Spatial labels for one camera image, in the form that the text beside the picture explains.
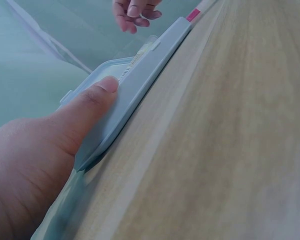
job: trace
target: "pink label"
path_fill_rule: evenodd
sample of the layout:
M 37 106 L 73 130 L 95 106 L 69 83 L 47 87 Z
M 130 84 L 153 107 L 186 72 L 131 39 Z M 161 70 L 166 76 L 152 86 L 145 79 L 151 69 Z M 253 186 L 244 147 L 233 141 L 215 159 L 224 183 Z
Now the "pink label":
M 196 16 L 198 16 L 198 14 L 200 13 L 200 11 L 198 9 L 194 9 L 187 17 L 186 19 L 191 22 Z

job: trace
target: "skin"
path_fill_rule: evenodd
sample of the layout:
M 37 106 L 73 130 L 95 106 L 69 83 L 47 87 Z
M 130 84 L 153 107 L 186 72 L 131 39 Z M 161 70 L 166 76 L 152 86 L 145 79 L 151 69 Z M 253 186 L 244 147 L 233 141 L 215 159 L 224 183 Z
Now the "skin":
M 0 128 L 0 239 L 30 239 L 68 180 L 84 137 L 117 97 L 106 77 L 49 116 Z
M 112 0 L 112 11 L 115 21 L 123 32 L 132 34 L 137 27 L 149 27 L 149 20 L 161 17 L 162 13 L 155 10 L 162 0 Z

